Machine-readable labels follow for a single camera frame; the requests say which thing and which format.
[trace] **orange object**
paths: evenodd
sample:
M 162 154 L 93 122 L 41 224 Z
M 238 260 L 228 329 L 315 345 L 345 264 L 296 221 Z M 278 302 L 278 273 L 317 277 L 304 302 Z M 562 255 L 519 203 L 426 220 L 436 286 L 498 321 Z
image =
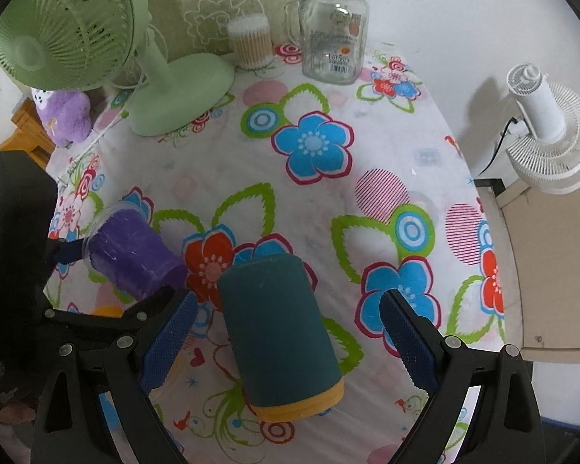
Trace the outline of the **orange object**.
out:
M 93 310 L 93 316 L 122 317 L 123 310 L 116 305 L 104 305 Z

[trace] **fan grille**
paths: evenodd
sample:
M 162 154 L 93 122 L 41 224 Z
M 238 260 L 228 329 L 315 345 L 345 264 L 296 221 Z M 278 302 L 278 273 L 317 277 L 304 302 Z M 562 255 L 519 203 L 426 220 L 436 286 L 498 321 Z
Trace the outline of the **fan grille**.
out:
M 526 77 L 524 71 L 527 67 L 532 67 L 532 64 L 524 63 L 518 65 L 507 75 L 507 84 L 510 90 L 518 96 L 533 94 L 541 86 L 542 78 L 531 80 Z
M 515 141 L 507 153 L 514 169 L 531 187 L 568 193 L 580 187 L 580 97 L 559 84 L 550 88 L 565 114 L 566 134 L 546 145 L 530 135 Z
M 0 65 L 37 89 L 93 88 L 127 60 L 133 26 L 130 0 L 12 0 L 0 17 Z

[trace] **blue gripper pad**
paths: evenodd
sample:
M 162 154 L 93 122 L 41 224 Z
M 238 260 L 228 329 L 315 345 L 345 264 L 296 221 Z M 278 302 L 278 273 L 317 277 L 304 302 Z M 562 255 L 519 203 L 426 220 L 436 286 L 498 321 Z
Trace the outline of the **blue gripper pad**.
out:
M 198 299 L 190 291 L 161 328 L 142 358 L 140 388 L 146 395 L 161 387 L 198 316 Z
M 414 312 L 410 305 L 407 310 Z M 399 352 L 413 384 L 427 391 L 429 396 L 433 396 L 439 384 L 436 377 L 436 358 L 402 306 L 388 293 L 380 299 L 380 319 Z

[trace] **dark green cup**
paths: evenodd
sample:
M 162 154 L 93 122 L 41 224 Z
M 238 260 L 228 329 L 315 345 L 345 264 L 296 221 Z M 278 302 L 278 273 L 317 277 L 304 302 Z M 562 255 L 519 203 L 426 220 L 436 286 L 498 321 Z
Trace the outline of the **dark green cup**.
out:
M 258 418 L 297 420 L 343 397 L 339 365 L 300 258 L 256 258 L 224 272 L 218 286 L 247 401 Z

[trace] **wooden shelf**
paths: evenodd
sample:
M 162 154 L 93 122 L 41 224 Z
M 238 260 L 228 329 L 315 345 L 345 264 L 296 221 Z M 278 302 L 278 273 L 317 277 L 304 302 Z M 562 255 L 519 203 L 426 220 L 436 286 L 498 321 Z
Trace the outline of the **wooden shelf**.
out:
M 13 135 L 0 145 L 0 150 L 23 150 L 45 169 L 56 146 L 45 133 L 34 102 L 26 98 L 11 121 L 17 128 Z

